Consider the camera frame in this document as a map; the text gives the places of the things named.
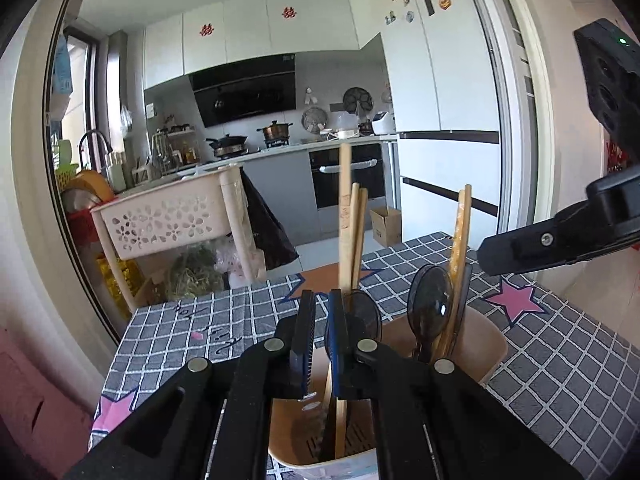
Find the patterned bamboo chopstick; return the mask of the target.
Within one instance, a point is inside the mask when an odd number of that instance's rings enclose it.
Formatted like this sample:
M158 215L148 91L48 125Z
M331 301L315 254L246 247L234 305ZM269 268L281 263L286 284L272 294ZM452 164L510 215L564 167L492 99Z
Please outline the patterned bamboo chopstick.
M450 347L454 339L454 326L456 325L462 294L466 251L468 250L471 205L472 185L467 184L462 188L458 196L456 230L454 231L454 238L452 239L451 256L449 259L449 277L452 286L454 286L454 298L452 298L447 323L442 329L434 348L432 356L433 362L450 355Z

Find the grey checked tablecloth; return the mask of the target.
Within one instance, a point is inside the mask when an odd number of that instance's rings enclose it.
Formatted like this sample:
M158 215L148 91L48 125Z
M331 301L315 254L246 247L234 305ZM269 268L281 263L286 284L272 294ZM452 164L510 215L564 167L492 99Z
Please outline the grey checked tablecloth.
M90 442L191 356L220 361L269 336L322 269L141 308L120 343ZM639 351L528 278L474 270L456 355L488 390L587 479L639 474Z

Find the cardboard box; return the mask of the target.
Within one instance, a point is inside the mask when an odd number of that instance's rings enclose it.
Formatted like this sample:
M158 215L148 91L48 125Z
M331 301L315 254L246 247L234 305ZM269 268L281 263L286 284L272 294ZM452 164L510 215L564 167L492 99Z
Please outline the cardboard box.
M378 207L370 210L373 238L378 244L390 247L402 241L401 211L396 208Z

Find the black range hood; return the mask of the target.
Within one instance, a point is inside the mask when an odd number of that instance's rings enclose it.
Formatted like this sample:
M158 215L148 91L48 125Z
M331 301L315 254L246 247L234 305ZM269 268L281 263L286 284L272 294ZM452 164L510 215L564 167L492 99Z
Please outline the black range hood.
M293 53L206 68L189 80L206 128L296 107Z

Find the black plastic spoon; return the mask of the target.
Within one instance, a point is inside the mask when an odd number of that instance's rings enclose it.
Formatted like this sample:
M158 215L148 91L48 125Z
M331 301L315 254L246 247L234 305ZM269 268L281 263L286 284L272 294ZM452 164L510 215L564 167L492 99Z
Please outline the black plastic spoon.
M441 266L422 266L407 298L407 320L416 337L413 357L419 362L431 361L434 341L448 321L451 305L449 273Z
M346 296L347 311L363 322L367 337L381 340L383 335L382 315L375 301L363 290L353 290Z

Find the copper pot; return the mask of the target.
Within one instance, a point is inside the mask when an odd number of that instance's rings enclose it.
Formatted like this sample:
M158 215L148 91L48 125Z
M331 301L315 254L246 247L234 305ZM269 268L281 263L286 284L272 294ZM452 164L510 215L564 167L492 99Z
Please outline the copper pot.
M277 122L273 120L270 125L258 128L258 131L264 136L265 142L287 141L290 137L291 126L292 122Z

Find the black hanging bag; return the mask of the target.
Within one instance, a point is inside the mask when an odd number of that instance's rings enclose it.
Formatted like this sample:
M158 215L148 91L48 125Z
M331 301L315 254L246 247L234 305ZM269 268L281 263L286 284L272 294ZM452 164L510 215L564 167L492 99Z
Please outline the black hanging bag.
M266 270L287 266L298 258L294 245L243 168L240 169L240 175L254 242L256 247L264 253Z

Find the pink plastic utensil holder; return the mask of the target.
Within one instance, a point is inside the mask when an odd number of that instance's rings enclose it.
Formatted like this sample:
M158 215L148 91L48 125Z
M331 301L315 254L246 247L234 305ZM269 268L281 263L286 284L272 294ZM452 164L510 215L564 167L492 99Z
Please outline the pink plastic utensil holder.
M305 479L376 479L378 470L405 458L430 455L428 437L418 402L411 394L407 319L385 326L378 348L364 357L364 376L373 380L369 400L349 403L345 456L322 458L324 432L332 418L326 411L329 357L314 349L309 393L302 400L275 400L272 404L269 456Z

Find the small desk fan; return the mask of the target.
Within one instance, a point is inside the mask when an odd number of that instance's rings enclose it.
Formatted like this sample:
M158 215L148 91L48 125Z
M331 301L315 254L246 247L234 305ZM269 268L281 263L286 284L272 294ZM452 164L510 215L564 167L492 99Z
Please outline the small desk fan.
M370 113L374 102L369 91L361 87L352 87L343 94L343 107L345 112L360 116Z

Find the black wok pan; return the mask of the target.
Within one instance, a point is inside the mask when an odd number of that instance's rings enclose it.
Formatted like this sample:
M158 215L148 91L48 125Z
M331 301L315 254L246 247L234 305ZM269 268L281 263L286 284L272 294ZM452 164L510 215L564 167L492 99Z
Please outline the black wok pan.
M206 143L212 149L217 158L230 158L242 155L245 150L246 136L230 136L226 134L222 138L207 138Z

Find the plain bamboo chopstick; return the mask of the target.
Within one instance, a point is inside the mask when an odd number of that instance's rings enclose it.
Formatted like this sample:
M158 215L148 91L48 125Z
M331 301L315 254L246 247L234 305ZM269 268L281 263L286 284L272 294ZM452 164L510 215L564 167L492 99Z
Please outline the plain bamboo chopstick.
M367 202L369 193L366 188L358 190L358 208L355 218L355 235L354 235L354 262L352 263L352 290L359 288L361 273L361 258L363 252L364 222L366 221Z

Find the blue patterned chopstick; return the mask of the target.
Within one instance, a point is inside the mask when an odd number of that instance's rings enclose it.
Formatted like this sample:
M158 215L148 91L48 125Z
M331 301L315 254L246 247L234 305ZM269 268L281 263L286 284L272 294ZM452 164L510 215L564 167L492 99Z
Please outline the blue patterned chopstick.
M465 315L465 306L468 301L469 296L469 288L472 280L472 266L467 263L464 267L463 281L462 281L462 289L460 294L460 300L458 304L458 310L456 319L454 320L454 331L452 332L450 344L448 347L447 356L452 356L454 353L454 348L456 348L457 339L461 332L462 322Z

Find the pink plastic stool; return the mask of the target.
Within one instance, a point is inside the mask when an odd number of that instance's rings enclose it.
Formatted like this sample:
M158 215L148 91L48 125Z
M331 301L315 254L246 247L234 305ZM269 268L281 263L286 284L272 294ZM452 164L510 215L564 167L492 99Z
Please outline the pink plastic stool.
M92 416L1 331L1 430L30 462L63 478L88 450Z

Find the black kitchen faucet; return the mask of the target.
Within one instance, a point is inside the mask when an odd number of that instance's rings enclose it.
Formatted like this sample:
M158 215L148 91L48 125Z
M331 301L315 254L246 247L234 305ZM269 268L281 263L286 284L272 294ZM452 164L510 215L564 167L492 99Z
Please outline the black kitchen faucet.
M91 129L78 141L79 169L93 170L103 174L113 148L104 133Z

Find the white refrigerator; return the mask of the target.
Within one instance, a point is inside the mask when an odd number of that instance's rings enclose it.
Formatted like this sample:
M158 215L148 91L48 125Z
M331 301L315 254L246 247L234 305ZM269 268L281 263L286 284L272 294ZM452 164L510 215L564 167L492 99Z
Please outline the white refrigerator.
M474 0L372 0L395 114L402 234L450 234L472 191L469 245L498 230L494 69Z

